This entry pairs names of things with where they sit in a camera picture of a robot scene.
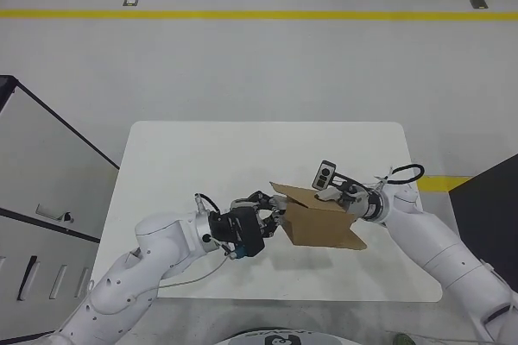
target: floor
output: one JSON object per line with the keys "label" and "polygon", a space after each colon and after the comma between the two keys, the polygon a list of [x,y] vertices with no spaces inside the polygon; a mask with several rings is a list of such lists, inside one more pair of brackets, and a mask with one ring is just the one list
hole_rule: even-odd
{"label": "floor", "polygon": [[[0,9],[121,2],[3,0]],[[518,11],[518,0],[487,3]],[[472,11],[467,0],[138,6]],[[0,73],[17,76],[117,163],[131,124],[144,119],[395,121],[432,175],[472,176],[518,153],[518,22],[0,19]],[[423,194],[422,202],[456,229],[446,194]],[[156,303],[120,343],[213,344],[265,325],[365,344],[389,343],[386,330],[473,337],[445,295],[437,304],[172,299]]]}

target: white table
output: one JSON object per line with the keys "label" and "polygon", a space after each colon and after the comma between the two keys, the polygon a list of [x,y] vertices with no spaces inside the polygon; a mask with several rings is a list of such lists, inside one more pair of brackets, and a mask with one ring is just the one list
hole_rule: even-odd
{"label": "white table", "polygon": [[[137,247],[134,226],[161,211],[195,210],[202,192],[221,209],[269,181],[309,187],[320,161],[374,182],[390,166],[410,163],[394,122],[138,122],[130,131],[92,278]],[[160,290],[160,297],[321,301],[436,302],[441,287],[379,225],[357,221],[362,251],[293,246],[282,229],[255,258],[228,261],[198,283]],[[198,278],[223,259],[217,251],[168,282]]]}

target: green object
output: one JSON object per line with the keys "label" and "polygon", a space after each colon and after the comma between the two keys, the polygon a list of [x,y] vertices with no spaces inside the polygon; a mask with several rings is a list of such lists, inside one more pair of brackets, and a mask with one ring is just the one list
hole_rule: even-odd
{"label": "green object", "polygon": [[393,345],[416,345],[416,342],[410,336],[400,333],[394,337]]}

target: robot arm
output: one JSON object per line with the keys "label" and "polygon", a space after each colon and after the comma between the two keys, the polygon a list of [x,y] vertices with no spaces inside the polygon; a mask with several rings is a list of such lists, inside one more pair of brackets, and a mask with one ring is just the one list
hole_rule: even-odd
{"label": "robot arm", "polygon": [[[410,180],[392,184],[387,176],[370,188],[336,174],[330,162],[324,161],[319,173],[330,166],[328,183],[317,193],[320,199],[334,199],[364,220],[385,224],[403,252],[462,305],[480,341],[518,345],[518,294],[439,218],[418,209]],[[334,184],[333,176],[344,183]],[[313,187],[320,189],[316,182]]]}
{"label": "robot arm", "polygon": [[[198,212],[157,214],[138,223],[139,248],[121,255],[59,331],[37,343],[116,343],[155,301],[162,279],[184,272],[219,248],[232,259],[255,256],[264,248],[263,237],[272,236],[280,219],[276,201],[262,193],[239,200],[224,214],[206,210],[199,195],[196,203]],[[261,219],[260,209],[273,214]]]}

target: white cabinet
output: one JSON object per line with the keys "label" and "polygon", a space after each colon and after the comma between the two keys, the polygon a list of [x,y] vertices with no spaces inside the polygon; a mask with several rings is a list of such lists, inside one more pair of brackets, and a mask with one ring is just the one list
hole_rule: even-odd
{"label": "white cabinet", "polygon": [[85,296],[118,166],[0,76],[0,341],[59,327]]}

